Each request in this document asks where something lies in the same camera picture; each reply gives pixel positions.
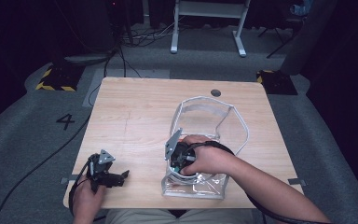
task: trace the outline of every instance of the white stand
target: white stand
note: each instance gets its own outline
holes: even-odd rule
[[[235,43],[241,57],[246,56],[246,51],[241,41],[241,31],[248,12],[250,0],[246,0],[244,4],[225,4],[225,3],[207,3],[207,2],[187,2],[176,0],[174,27],[172,34],[171,53],[178,51],[179,38],[179,15],[187,16],[203,16],[203,17],[222,17],[240,19],[238,30],[233,31]]]

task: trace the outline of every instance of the person's leg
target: person's leg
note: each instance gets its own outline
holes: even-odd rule
[[[164,209],[110,209],[105,223],[171,224],[176,223],[176,217]]]
[[[254,223],[251,209],[192,209],[179,217],[180,223]]]

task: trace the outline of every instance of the person's left hand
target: person's left hand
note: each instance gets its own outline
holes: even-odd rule
[[[92,223],[103,203],[106,186],[99,186],[97,193],[91,189],[90,181],[82,175],[78,181],[81,183],[74,195],[74,224]]]

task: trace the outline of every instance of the transparent acrylic box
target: transparent acrylic box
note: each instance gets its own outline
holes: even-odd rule
[[[191,134],[205,135],[230,148],[238,155],[249,138],[247,125],[234,105],[214,98],[198,96],[184,100],[172,119],[170,136],[182,129],[180,139]],[[180,175],[167,160],[166,175],[161,180],[165,196],[224,199],[228,176],[224,174]]]

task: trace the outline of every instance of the person's arm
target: person's arm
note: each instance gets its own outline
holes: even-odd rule
[[[74,224],[90,224],[101,208],[106,186],[99,186],[97,192],[91,189],[90,181],[82,175],[74,196]]]
[[[190,135],[184,139],[187,144],[210,140],[201,135]],[[196,161],[182,169],[182,175],[226,174],[258,203],[277,215],[306,221],[330,222],[324,213],[300,192],[246,161],[215,147],[196,147],[195,152]]]

